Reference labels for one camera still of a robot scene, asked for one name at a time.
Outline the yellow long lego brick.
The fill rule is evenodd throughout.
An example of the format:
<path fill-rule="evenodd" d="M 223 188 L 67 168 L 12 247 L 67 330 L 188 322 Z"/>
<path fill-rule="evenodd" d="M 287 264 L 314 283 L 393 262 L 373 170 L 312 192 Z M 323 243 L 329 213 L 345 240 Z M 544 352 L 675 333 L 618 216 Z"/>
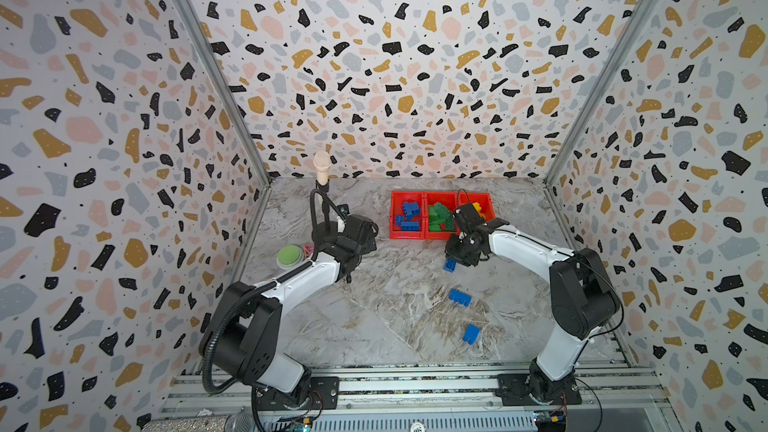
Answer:
<path fill-rule="evenodd" d="M 483 209 L 482 209 L 482 206 L 481 206 L 481 204 L 480 204 L 480 203 L 478 203 L 478 202 L 473 202 L 473 203 L 472 203 L 472 205 L 473 205 L 473 207 L 474 207 L 475 211 L 476 211 L 476 212 L 479 214 L 479 216 L 480 216 L 480 217 L 481 217 L 483 220 L 486 220 L 486 215 L 483 213 Z"/>

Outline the blue long brick diagonal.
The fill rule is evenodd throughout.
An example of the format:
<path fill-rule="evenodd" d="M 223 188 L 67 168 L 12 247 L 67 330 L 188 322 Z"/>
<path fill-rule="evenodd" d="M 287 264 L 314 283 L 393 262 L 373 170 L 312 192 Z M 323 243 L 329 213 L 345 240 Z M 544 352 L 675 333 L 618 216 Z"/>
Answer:
<path fill-rule="evenodd" d="M 456 289 L 450 290 L 449 299 L 463 307 L 469 307 L 472 301 L 472 297 L 470 295 Z"/>

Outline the blue square brick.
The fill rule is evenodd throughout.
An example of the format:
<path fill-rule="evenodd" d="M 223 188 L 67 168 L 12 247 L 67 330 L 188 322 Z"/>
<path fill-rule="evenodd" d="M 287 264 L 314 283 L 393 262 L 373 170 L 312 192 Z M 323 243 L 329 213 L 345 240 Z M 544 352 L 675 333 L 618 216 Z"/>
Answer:
<path fill-rule="evenodd" d="M 462 340 L 468 345 L 474 345 L 480 335 L 481 329 L 474 324 L 468 324 Z"/>

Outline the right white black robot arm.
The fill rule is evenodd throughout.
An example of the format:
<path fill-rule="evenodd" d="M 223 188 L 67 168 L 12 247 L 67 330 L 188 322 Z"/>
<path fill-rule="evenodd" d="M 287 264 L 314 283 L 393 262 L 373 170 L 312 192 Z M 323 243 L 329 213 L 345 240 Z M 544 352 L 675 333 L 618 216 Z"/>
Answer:
<path fill-rule="evenodd" d="M 549 284 L 555 326 L 531 362 L 522 394 L 548 405 L 575 385 L 574 371 L 587 343 L 608 332 L 623 309 L 602 261 L 592 249 L 571 250 L 534 238 L 508 221 L 483 219 L 470 203 L 453 212 L 458 233 L 446 243 L 446 257 L 472 267 L 498 256 L 529 269 Z"/>

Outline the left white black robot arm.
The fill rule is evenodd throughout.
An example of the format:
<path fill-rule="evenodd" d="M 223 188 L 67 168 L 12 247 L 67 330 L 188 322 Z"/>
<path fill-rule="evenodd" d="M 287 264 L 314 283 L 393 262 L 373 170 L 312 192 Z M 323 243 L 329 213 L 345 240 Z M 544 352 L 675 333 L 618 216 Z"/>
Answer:
<path fill-rule="evenodd" d="M 282 319 L 316 292 L 348 280 L 362 258 L 377 249 L 378 233 L 373 220 L 358 214 L 316 225 L 309 259 L 261 284 L 231 284 L 200 344 L 205 391 L 218 395 L 240 382 L 304 401 L 311 371 L 277 351 Z"/>

